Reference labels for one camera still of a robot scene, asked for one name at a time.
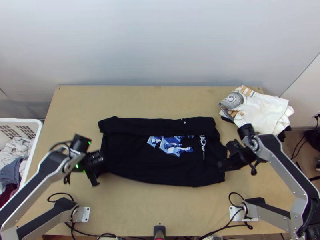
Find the floor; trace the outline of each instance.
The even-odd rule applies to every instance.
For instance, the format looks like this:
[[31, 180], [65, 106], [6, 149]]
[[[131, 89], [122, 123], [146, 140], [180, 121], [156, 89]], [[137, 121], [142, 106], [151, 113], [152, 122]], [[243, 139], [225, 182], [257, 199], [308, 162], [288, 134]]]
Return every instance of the floor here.
[[[292, 131], [286, 133], [286, 139], [283, 144], [284, 152], [291, 157], [292, 152], [296, 144], [303, 136], [303, 131]], [[298, 162], [303, 173], [308, 177], [319, 176], [320, 172], [315, 170], [316, 158], [320, 158], [320, 152], [312, 148], [309, 143], [304, 144], [298, 156], [294, 159], [294, 162]], [[320, 180], [312, 182], [316, 188], [320, 190]], [[284, 239], [290, 239], [288, 234], [283, 234]], [[283, 240], [280, 234], [262, 234], [262, 235], [246, 235], [246, 236], [224, 236], [226, 239], [239, 239], [239, 240]], [[93, 237], [76, 237], [77, 240], [95, 240]], [[168, 237], [167, 240], [174, 240], [174, 237]], [[43, 240], [72, 240], [69, 236], [43, 236]], [[185, 240], [184, 237], [179, 237], [178, 240]]]

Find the black t-shirt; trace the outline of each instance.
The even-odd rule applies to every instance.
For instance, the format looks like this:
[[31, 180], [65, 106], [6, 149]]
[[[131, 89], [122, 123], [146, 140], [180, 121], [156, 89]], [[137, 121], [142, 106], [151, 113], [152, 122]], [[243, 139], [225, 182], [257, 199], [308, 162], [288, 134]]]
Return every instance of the black t-shirt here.
[[117, 118], [98, 122], [105, 164], [111, 172], [154, 184], [206, 186], [224, 181], [217, 162], [227, 157], [213, 118]]

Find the crumpled white cloth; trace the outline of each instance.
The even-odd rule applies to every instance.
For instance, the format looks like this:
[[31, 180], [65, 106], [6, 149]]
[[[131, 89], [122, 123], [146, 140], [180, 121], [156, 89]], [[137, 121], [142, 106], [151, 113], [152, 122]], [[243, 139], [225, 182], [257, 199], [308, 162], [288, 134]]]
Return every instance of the crumpled white cloth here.
[[[0, 170], [7, 164], [12, 163], [16, 158], [28, 157], [33, 145], [34, 139], [14, 137], [0, 151]], [[19, 172], [23, 173], [23, 166], [19, 168]], [[0, 194], [5, 190], [5, 186], [0, 183]]]
[[289, 116], [294, 113], [288, 103], [286, 99], [260, 94], [242, 85], [220, 102], [219, 114], [238, 127], [251, 123], [260, 134], [278, 135], [290, 125]]

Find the white plastic basket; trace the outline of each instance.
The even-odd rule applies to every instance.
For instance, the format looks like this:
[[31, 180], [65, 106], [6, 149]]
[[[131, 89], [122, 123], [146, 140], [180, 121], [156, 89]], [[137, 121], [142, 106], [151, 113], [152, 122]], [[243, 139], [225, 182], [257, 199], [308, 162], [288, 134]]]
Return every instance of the white plastic basket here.
[[42, 126], [42, 122], [36, 119], [0, 118], [0, 149], [3, 149], [6, 143], [10, 142], [14, 137], [34, 138], [20, 186], [23, 186], [26, 182]]

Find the blue garment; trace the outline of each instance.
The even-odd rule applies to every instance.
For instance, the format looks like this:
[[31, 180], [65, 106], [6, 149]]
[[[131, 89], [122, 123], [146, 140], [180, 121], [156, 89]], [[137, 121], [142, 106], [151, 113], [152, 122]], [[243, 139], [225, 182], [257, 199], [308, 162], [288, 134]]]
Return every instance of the blue garment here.
[[0, 171], [0, 182], [3, 186], [7, 186], [8, 184], [16, 184], [20, 185], [20, 172], [19, 167], [23, 158], [17, 158], [12, 163], [4, 166]]

